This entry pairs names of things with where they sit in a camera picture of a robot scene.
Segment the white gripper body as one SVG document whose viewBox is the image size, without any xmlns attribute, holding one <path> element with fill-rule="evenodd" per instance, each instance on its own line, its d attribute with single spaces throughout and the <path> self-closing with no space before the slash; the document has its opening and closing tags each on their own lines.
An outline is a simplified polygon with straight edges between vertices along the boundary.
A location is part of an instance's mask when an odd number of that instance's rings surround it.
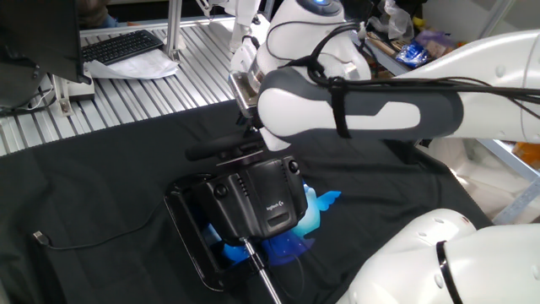
<svg viewBox="0 0 540 304">
<path fill-rule="evenodd" d="M 229 86 L 234 94 L 240 113 L 246 117 L 257 119 L 258 90 L 264 73 L 257 65 L 258 40 L 245 36 L 241 46 L 231 59 Z"/>
</svg>

